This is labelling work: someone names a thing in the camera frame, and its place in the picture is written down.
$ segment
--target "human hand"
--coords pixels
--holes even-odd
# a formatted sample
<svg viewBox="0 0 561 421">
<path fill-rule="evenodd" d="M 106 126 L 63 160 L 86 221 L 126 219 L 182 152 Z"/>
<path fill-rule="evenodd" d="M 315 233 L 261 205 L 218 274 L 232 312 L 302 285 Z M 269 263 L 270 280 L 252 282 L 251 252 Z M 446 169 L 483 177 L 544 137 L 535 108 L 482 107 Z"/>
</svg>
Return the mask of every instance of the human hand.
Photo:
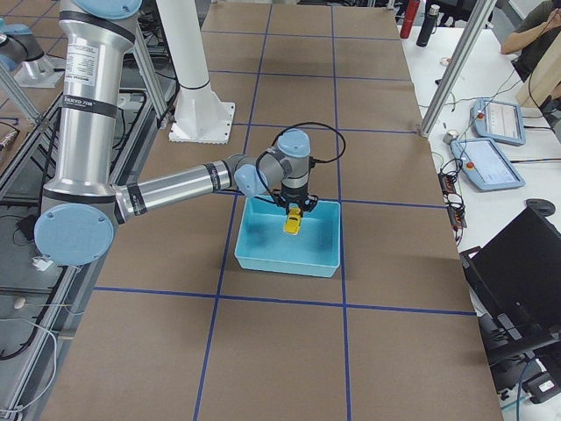
<svg viewBox="0 0 561 421">
<path fill-rule="evenodd" d="M 547 18 L 547 25 L 545 26 L 545 31 L 551 31 L 552 29 L 561 26 L 561 9 L 553 9 L 550 16 Z"/>
</svg>

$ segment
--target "black office chair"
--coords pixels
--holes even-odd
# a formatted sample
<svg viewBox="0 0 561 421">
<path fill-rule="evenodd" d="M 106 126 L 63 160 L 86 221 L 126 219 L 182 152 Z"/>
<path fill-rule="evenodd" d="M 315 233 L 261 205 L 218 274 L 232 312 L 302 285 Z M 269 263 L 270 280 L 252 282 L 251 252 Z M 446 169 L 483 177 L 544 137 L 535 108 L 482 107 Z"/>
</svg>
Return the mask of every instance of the black office chair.
<svg viewBox="0 0 561 421">
<path fill-rule="evenodd" d="M 428 13 L 431 5 L 439 5 L 440 12 L 443 13 L 443 16 L 438 26 L 446 26 L 448 19 L 452 18 L 451 27 L 455 27 L 457 20 L 464 20 L 467 22 L 476 3 L 477 0 L 427 0 L 424 11 Z M 492 18 L 493 13 L 491 12 L 491 15 L 489 15 L 489 22 L 491 22 Z"/>
</svg>

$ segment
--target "power adapter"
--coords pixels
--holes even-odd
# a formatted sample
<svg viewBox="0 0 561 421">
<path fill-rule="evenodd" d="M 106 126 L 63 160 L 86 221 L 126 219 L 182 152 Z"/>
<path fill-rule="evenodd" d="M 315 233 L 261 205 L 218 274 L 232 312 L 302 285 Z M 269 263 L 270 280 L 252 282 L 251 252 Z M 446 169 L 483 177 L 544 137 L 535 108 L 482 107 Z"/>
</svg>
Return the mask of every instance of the power adapter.
<svg viewBox="0 0 561 421">
<path fill-rule="evenodd" d="M 31 214 L 16 223 L 16 226 L 28 241 L 35 239 L 34 230 L 36 222 L 37 216 Z"/>
</svg>

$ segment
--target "computer mouse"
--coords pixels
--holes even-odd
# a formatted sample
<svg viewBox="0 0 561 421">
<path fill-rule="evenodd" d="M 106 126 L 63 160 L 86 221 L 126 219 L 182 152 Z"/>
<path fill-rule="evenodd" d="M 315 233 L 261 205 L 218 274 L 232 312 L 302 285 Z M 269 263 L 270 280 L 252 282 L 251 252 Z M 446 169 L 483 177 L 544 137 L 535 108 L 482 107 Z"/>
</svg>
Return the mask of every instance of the computer mouse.
<svg viewBox="0 0 561 421">
<path fill-rule="evenodd" d="M 555 204 L 545 199 L 527 199 L 526 206 L 548 217 L 555 213 Z"/>
</svg>

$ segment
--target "turquoise plastic container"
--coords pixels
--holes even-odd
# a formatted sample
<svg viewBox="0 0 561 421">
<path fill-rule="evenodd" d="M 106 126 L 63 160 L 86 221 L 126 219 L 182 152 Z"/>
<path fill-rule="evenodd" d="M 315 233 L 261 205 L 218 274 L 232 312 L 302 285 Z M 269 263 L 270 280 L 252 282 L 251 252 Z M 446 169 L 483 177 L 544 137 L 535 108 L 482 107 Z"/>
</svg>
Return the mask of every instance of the turquoise plastic container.
<svg viewBox="0 0 561 421">
<path fill-rule="evenodd" d="M 239 265 L 267 272 L 332 277 L 340 263 L 339 203 L 319 202 L 304 215 L 298 235 L 283 231 L 286 219 L 283 209 L 247 199 L 234 252 Z"/>
</svg>

